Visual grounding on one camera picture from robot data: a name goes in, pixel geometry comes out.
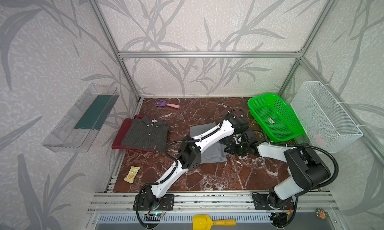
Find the grey long sleeve shirt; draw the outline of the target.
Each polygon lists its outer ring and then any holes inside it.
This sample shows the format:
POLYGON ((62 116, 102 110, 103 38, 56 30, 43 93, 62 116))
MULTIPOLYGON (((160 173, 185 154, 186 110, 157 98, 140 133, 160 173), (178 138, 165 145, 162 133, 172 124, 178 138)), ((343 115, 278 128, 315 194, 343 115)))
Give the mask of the grey long sleeve shirt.
MULTIPOLYGON (((195 137, 197 135, 201 135, 206 131, 212 129, 216 125, 217 124, 213 122, 205 125, 190 127, 190 136, 195 137)), ((226 146, 219 142, 216 142, 215 144, 211 145, 202 153, 201 164, 214 164, 226 162, 228 153, 224 151, 225 148, 226 146)))

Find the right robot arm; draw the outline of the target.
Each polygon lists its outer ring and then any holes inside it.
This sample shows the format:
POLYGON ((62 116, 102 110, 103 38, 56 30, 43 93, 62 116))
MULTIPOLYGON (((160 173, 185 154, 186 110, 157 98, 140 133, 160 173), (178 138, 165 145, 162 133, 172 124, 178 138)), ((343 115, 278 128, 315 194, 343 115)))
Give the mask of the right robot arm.
POLYGON ((280 209, 286 200, 298 197, 320 184, 331 179, 331 171, 319 157, 313 146, 309 145, 279 145, 273 143, 246 144, 244 141, 233 141, 225 148, 231 155, 247 156, 260 155, 285 162, 290 170, 290 176, 269 190, 267 197, 255 197, 261 205, 272 209, 280 209))

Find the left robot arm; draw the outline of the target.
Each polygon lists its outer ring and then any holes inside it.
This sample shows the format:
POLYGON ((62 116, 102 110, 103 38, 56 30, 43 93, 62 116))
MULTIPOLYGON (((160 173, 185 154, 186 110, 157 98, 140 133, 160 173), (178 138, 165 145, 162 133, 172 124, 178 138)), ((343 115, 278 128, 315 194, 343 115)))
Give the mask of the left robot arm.
POLYGON ((176 158, 166 153, 174 162, 171 167, 156 182, 143 185, 138 197, 142 197, 140 206, 145 209, 156 209, 169 188, 187 171, 201 164, 203 153, 212 145, 224 142, 225 152, 231 155, 255 154, 258 140, 249 122, 243 116, 237 116, 229 111, 220 123, 206 132, 183 140, 174 141, 167 146, 181 144, 176 158))

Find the green plastic basket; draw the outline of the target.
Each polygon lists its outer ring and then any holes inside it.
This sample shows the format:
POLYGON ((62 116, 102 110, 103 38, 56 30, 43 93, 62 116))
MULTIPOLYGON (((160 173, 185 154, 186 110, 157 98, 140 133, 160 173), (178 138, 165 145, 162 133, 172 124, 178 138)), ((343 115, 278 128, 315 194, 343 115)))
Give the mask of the green plastic basket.
POLYGON ((251 115, 275 143, 305 134, 294 110, 278 95, 267 93, 248 100, 251 115))

